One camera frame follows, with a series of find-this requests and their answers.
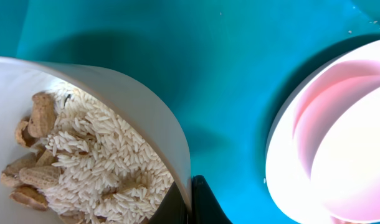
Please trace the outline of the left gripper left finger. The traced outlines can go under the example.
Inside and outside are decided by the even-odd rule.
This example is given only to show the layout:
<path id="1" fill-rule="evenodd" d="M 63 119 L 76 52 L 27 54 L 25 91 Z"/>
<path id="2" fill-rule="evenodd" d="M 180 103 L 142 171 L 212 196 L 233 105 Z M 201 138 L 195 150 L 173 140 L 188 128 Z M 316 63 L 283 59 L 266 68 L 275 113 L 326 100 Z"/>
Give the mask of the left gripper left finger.
<path id="1" fill-rule="evenodd" d="M 188 211 L 175 182 L 169 188 L 149 224 L 187 224 Z"/>

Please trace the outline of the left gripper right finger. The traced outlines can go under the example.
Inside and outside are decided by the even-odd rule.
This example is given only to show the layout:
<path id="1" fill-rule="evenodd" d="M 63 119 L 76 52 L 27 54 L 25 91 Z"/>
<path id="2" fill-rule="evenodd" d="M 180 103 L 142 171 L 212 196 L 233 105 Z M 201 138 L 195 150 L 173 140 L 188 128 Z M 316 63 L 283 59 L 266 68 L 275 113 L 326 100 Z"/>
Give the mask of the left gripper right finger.
<path id="1" fill-rule="evenodd" d="M 192 222 L 194 224 L 232 224 L 202 175 L 192 178 Z"/>

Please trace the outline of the rice and peanut shells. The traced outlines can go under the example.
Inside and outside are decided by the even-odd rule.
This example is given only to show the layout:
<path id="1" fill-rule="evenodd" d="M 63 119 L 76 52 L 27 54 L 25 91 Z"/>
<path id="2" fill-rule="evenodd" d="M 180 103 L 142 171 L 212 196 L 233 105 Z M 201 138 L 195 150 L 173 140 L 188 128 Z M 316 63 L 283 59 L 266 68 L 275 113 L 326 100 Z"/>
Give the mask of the rice and peanut shells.
<path id="1" fill-rule="evenodd" d="M 148 223 L 174 182 L 129 123 L 66 82 L 32 96 L 15 139 L 28 153 L 1 172 L 11 200 L 64 223 Z"/>

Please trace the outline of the white bowl with food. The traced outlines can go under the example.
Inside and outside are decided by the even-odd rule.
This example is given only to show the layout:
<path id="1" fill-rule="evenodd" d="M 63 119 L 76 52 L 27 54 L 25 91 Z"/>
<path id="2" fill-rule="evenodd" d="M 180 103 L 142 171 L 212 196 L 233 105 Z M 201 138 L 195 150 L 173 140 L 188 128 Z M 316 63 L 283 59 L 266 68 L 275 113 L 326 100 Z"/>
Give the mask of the white bowl with food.
<path id="1" fill-rule="evenodd" d="M 30 116 L 32 96 L 62 82 L 101 101 L 145 139 L 173 176 L 189 221 L 188 143 L 176 117 L 149 88 L 107 68 L 0 57 L 0 223 L 64 223 L 52 210 L 38 211 L 11 200 L 11 188 L 1 182 L 6 166 L 28 153 L 16 142 L 15 130 L 20 120 Z"/>

